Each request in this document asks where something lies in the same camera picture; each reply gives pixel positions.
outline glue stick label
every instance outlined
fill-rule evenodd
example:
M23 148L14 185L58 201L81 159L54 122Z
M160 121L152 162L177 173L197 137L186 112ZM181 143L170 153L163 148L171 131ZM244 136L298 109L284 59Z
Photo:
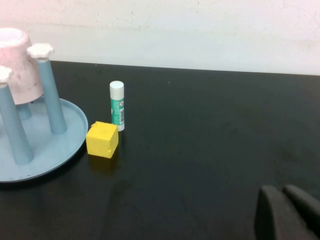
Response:
M115 125L122 125L125 123L125 101L111 99L111 120Z

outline black table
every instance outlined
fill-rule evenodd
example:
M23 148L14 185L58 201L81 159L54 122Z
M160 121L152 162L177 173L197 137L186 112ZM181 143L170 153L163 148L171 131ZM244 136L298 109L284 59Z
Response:
M125 84L112 160L83 146L66 165L2 184L0 239L255 239L263 184L320 198L318 76L53 62L61 98L110 122Z

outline blue tray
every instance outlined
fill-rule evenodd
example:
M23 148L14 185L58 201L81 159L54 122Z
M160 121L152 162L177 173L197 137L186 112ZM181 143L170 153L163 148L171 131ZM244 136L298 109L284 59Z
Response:
M66 163L81 147L88 132L88 120L75 104L60 99L67 124L67 131L61 135L51 133L49 118L42 96L29 103L32 116L22 125L34 159L26 165L17 165L6 129L0 117L0 183L25 181L40 177Z

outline white peg cap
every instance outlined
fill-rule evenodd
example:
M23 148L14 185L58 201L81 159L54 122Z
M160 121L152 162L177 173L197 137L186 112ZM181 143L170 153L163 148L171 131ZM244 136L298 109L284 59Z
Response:
M33 59L48 59L55 49L49 43L35 43L26 51Z
M11 68L0 66L0 88L5 87L14 73Z
M110 82L110 98L121 100L125 97L125 85L122 81Z

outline pink cup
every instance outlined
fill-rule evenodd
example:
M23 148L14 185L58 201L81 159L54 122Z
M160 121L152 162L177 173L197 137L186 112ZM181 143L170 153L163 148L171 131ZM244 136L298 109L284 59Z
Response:
M27 54L30 46L26 32L0 28L0 66L13 71L8 84L16 105L32 102L44 93L37 61Z

